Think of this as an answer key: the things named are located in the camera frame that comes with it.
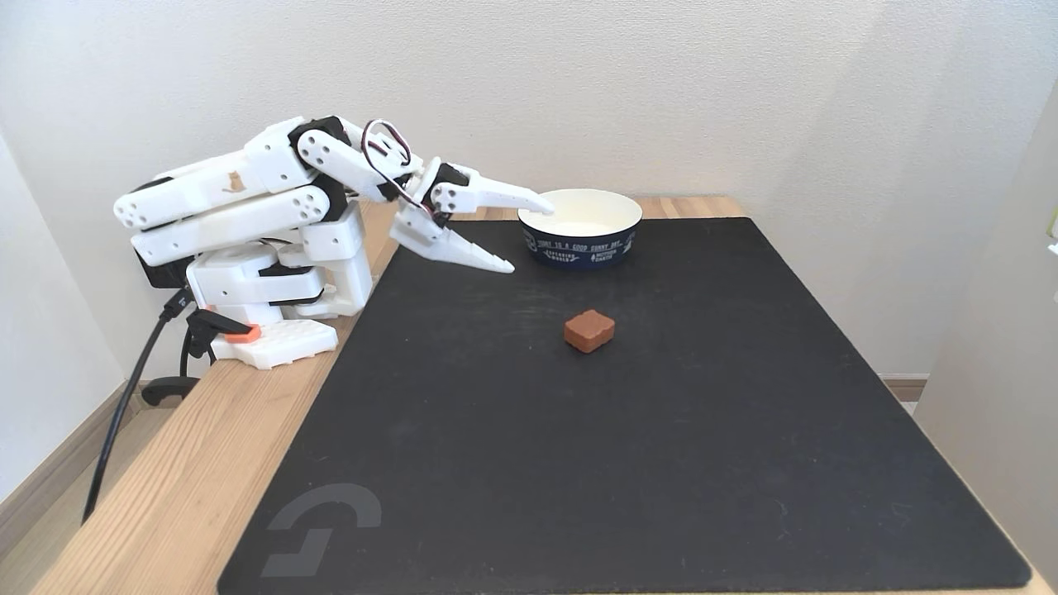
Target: black cable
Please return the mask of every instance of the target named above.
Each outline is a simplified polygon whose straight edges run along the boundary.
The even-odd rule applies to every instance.
[[[187,376],[187,351],[191,346],[191,326],[187,325],[184,331],[184,343],[180,346],[180,376]]]
[[[162,333],[162,328],[165,327],[166,322],[168,321],[160,319],[154,325],[154,330],[151,331],[150,337],[147,339],[147,344],[140,351],[140,359],[136,360],[135,367],[132,368],[132,376],[129,377],[129,381],[125,384],[125,390],[122,391],[121,398],[117,399],[114,415],[110,418],[110,428],[107,429],[107,437],[103,440],[103,450],[99,451],[99,461],[95,464],[95,473],[92,474],[92,486],[88,488],[88,500],[85,502],[85,513],[81,516],[81,523],[87,521],[92,516],[92,511],[95,510],[95,501],[99,498],[99,488],[103,486],[103,473],[107,469],[107,461],[110,458],[110,451],[114,446],[117,427],[121,426],[122,416],[125,414],[125,408],[129,404],[129,398],[132,397],[132,391],[135,390],[140,382],[140,376],[143,375],[143,366],[147,363],[147,357],[150,356],[150,350],[154,348],[158,336]]]
[[[154,343],[158,342],[158,337],[162,333],[162,329],[165,328],[166,323],[177,318],[190,302],[191,292],[186,288],[177,291],[172,298],[169,298],[169,301],[162,308],[162,313],[158,315],[158,322],[154,324],[154,329],[150,331],[147,343],[143,346],[143,350],[140,351],[140,358],[136,359],[135,366],[132,367],[129,381],[125,384],[125,390],[122,391],[122,396],[117,399],[117,407],[114,408],[114,415],[110,418],[107,436],[103,439],[99,459],[95,464],[95,472],[92,473],[92,485],[88,488],[88,500],[85,502],[85,513],[80,519],[81,524],[95,510],[95,502],[99,499],[99,488],[103,487],[103,474],[107,470],[107,461],[110,458],[110,451],[114,448],[114,438],[117,437],[117,427],[122,423],[122,417],[125,415],[125,409],[129,404],[132,392],[140,384],[140,377],[143,376],[143,367],[147,365],[147,358],[150,357],[150,351],[154,348]]]

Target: navy blue bowl label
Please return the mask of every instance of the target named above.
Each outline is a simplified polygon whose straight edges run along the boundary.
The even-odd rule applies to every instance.
[[[636,237],[636,229],[596,237],[563,237],[523,227],[526,247],[537,260],[570,269],[602,267],[620,260]]]

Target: baseboard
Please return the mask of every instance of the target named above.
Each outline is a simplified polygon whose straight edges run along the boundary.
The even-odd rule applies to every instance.
[[[929,374],[879,374],[878,377],[893,396],[905,402],[917,402],[929,380]]]
[[[99,454],[124,384],[103,401],[15,491],[0,502],[0,559],[19,542]],[[125,427],[144,407],[139,390],[122,419]]]

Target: paper bowl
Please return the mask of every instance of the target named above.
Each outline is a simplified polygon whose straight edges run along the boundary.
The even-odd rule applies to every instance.
[[[632,250],[643,210],[626,196],[590,188],[544,193],[554,213],[518,210],[526,246],[536,260],[560,269],[600,269]]]

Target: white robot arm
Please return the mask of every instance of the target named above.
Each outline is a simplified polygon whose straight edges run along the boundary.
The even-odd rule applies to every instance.
[[[376,125],[393,140],[372,133]],[[218,358],[270,368],[338,344],[331,327],[305,319],[351,315],[367,302],[361,200],[399,200],[389,236],[420,256],[507,273],[510,263],[446,227],[451,215],[552,210],[469,167],[424,165],[387,122],[360,128],[329,116],[280,122],[242,150],[162,174],[118,198],[114,215],[138,232],[132,245],[152,284],[185,275],[200,308],[259,328],[259,339],[215,340]],[[288,230],[299,241],[254,242]]]

